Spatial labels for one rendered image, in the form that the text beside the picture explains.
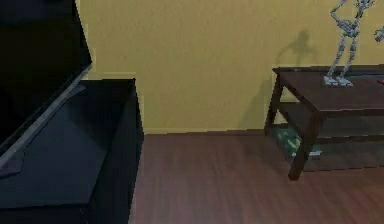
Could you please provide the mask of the grey humanoid figure statue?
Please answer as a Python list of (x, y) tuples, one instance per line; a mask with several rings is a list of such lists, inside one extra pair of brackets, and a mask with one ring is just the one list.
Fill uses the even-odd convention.
[[(354, 6), (357, 8), (357, 12), (353, 20), (341, 19), (337, 15), (337, 11), (347, 2), (347, 0), (340, 0), (336, 6), (330, 11), (330, 16), (336, 22), (337, 27), (341, 30), (341, 39), (338, 43), (338, 50), (336, 57), (330, 66), (326, 75), (323, 76), (323, 82), (326, 86), (334, 87), (352, 87), (353, 83), (346, 78), (346, 73), (349, 71), (351, 63), (354, 61), (357, 52), (357, 43), (360, 35), (360, 21), (364, 15), (364, 12), (374, 6), (379, 0), (354, 0)], [(347, 40), (350, 39), (349, 46), (349, 58), (343, 66), (339, 75), (334, 75), (337, 64), (344, 54)]]

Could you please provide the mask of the green patterned rug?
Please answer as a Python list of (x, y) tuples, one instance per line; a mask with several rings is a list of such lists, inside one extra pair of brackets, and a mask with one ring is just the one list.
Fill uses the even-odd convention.
[(272, 137), (288, 158), (294, 158), (297, 155), (302, 140), (293, 128), (274, 128)]

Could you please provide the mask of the black television stand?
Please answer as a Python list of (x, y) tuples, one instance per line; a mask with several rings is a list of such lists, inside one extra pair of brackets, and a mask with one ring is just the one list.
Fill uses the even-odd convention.
[(135, 80), (82, 82), (0, 159), (0, 224), (128, 224), (142, 144)]

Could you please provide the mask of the dark brown wooden table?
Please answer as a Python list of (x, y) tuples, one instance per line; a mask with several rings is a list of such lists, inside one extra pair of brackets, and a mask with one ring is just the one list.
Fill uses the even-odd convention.
[(301, 137), (288, 177), (299, 179), (316, 144), (384, 140), (384, 65), (352, 67), (352, 87), (324, 84), (326, 66), (277, 67), (266, 115), (268, 134), (281, 113)]

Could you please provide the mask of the black television set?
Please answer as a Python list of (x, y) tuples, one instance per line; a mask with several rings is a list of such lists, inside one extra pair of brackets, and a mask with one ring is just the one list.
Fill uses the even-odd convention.
[[(0, 161), (92, 63), (76, 0), (0, 0)], [(0, 164), (0, 178), (22, 157)]]

